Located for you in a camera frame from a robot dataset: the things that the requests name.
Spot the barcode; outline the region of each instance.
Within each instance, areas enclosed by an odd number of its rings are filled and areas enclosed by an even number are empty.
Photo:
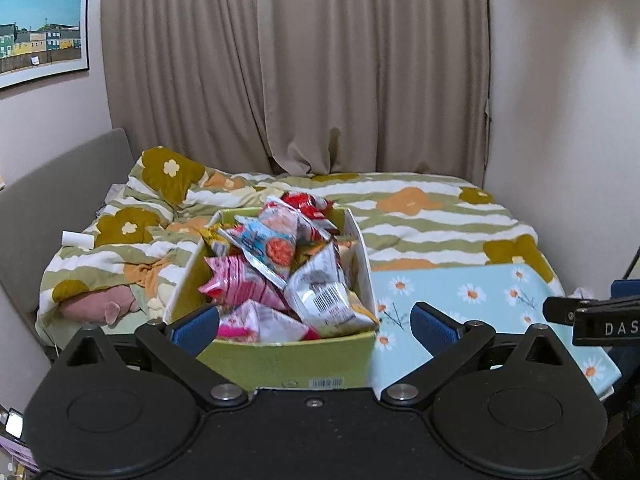
[[[309,379],[309,387],[313,390],[336,390],[344,387],[344,378],[325,377],[321,379]]]
[[[340,293],[333,287],[326,288],[319,294],[316,294],[313,299],[318,312],[325,312],[334,305],[341,305],[344,303]]]

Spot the blue sky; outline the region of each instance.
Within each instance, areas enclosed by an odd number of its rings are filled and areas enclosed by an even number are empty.
[[[80,0],[0,0],[0,25],[16,22],[33,30],[49,23],[78,26]]]

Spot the metal screw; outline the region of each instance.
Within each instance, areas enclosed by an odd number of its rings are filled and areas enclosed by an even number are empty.
[[[306,405],[310,408],[319,408],[320,406],[322,406],[324,404],[324,402],[322,401],[322,399],[307,399],[306,400]]]
[[[235,400],[242,392],[242,388],[237,384],[223,383],[211,389],[211,397],[216,400]]]
[[[386,394],[393,400],[412,400],[418,396],[420,390],[412,384],[392,384],[386,389]]]

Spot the colorful houses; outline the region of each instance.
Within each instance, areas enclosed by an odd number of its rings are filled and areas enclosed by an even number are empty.
[[[47,30],[47,50],[59,48],[80,48],[80,30],[70,27],[61,30]]]
[[[0,58],[9,57],[14,50],[15,25],[0,25]]]
[[[31,52],[31,40],[28,32],[18,32],[14,39],[14,49],[12,56],[20,56],[20,54],[28,54]]]
[[[0,25],[0,57],[33,54],[45,50],[61,48],[80,48],[80,30],[78,27],[60,28],[42,27],[36,31],[18,30],[15,25]]]

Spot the blue gripper pad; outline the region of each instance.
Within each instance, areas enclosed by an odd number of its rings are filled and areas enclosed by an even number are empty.
[[[640,296],[640,280],[616,280],[611,283],[611,297]]]
[[[432,356],[446,350],[460,339],[456,330],[417,305],[411,309],[410,323],[414,337]]]
[[[196,357],[216,338],[219,323],[218,310],[211,307],[178,328],[174,328],[171,342],[177,344],[190,356]]]

